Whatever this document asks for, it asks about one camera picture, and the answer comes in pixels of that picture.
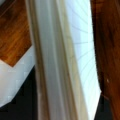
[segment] dark background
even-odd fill
[[[35,68],[31,70],[13,101],[0,108],[0,120],[37,120]],[[109,101],[102,96],[95,120],[112,120]]]

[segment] wooden surface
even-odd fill
[[[93,13],[92,15],[94,19],[97,19],[99,17],[104,2],[105,0],[91,0],[92,13]]]
[[[14,66],[30,46],[25,1],[16,0],[0,17],[0,59]]]
[[[120,120],[120,4],[105,0],[94,21],[96,59],[102,94],[110,101],[114,120]]]

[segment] brown wood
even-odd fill
[[[114,120],[120,120],[120,4],[105,0],[94,21],[94,38],[102,94],[110,101]]]
[[[105,0],[91,0],[92,13],[93,13],[92,16],[94,19],[97,19],[99,17],[104,2]]]
[[[30,46],[25,1],[16,0],[0,17],[0,59],[14,66]]]

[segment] wooden panel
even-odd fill
[[[92,13],[93,13],[92,15],[94,19],[97,19],[99,17],[104,1],[105,0],[91,0]]]
[[[16,0],[0,17],[0,59],[14,66],[31,46],[24,0]]]
[[[110,100],[114,120],[120,120],[120,6],[106,0],[94,22],[95,48],[103,94]]]

